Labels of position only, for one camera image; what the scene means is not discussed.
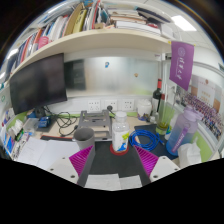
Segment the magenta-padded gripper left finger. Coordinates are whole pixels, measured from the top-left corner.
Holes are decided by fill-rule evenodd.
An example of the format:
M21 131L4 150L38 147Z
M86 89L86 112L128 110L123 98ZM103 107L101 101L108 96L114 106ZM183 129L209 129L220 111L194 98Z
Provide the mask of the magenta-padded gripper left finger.
M78 186L85 186L95 157L95 147L82 149L70 157L63 157L53 163L47 171Z

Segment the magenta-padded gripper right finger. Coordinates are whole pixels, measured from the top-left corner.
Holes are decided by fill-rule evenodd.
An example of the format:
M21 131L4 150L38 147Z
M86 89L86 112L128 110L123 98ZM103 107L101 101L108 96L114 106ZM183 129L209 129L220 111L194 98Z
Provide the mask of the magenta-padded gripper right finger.
M139 146L134 146L134 148L151 182L155 182L180 170L167 156L158 157Z

